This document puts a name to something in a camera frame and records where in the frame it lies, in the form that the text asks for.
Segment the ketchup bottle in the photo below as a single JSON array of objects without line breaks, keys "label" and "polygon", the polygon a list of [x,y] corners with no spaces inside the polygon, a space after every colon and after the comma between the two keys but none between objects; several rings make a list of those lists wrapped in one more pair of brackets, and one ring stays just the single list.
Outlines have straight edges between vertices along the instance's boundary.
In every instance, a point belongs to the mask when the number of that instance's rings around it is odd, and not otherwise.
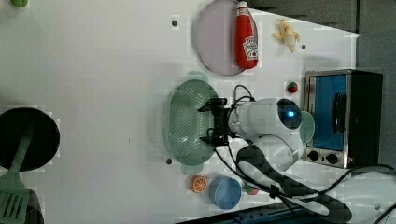
[{"label": "ketchup bottle", "polygon": [[254,68],[259,61],[257,44],[248,14],[248,3],[244,1],[238,3],[235,52],[236,61],[242,68]]}]

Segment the small red object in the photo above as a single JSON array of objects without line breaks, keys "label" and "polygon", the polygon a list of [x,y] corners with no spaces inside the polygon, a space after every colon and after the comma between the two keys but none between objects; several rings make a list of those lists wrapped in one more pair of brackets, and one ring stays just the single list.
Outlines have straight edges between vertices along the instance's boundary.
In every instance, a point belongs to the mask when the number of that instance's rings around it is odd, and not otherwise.
[{"label": "small red object", "polygon": [[236,19],[235,53],[238,65],[245,69],[254,68],[259,61],[257,44],[248,14],[248,3],[238,3]]},{"label": "small red object", "polygon": [[249,186],[249,185],[245,185],[245,192],[246,192],[248,195],[256,195],[256,194],[259,193],[259,190],[258,190],[258,189],[255,189],[255,188],[253,188],[253,187],[251,187],[251,186]]},{"label": "small red object", "polygon": [[289,86],[288,86],[288,92],[290,92],[290,93],[295,93],[295,92],[297,92],[297,90],[298,90],[297,83],[291,82],[291,83],[289,84]]}]

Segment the ketchup label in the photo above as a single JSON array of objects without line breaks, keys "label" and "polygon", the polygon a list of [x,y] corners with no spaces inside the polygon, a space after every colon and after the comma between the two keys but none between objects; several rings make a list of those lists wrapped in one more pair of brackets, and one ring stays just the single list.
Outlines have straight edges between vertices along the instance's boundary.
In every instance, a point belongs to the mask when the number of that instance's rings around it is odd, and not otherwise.
[{"label": "ketchup label", "polygon": [[259,59],[259,53],[257,51],[257,45],[254,42],[254,37],[250,36],[245,39],[244,43],[244,49],[245,53],[247,55],[247,60],[258,60]]},{"label": "ketchup label", "polygon": [[236,11],[236,16],[239,16],[239,15],[248,16],[248,9],[246,7],[239,8]]}]

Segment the spatula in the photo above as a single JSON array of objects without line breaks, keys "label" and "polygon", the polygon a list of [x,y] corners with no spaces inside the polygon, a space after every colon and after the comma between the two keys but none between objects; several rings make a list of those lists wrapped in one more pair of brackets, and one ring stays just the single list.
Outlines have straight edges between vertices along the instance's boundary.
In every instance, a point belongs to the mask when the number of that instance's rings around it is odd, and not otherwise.
[{"label": "spatula", "polygon": [[29,193],[20,179],[20,169],[33,136],[33,123],[23,133],[12,165],[0,177],[0,223],[23,224],[26,217]]}]

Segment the blue bowl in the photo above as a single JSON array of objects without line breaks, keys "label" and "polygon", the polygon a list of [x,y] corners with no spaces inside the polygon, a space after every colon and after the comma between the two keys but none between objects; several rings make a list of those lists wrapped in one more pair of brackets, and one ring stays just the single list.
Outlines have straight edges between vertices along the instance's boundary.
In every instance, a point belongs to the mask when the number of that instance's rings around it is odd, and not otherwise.
[{"label": "blue bowl", "polygon": [[233,209],[241,199],[241,185],[225,175],[218,175],[209,186],[209,198],[221,209]]}]

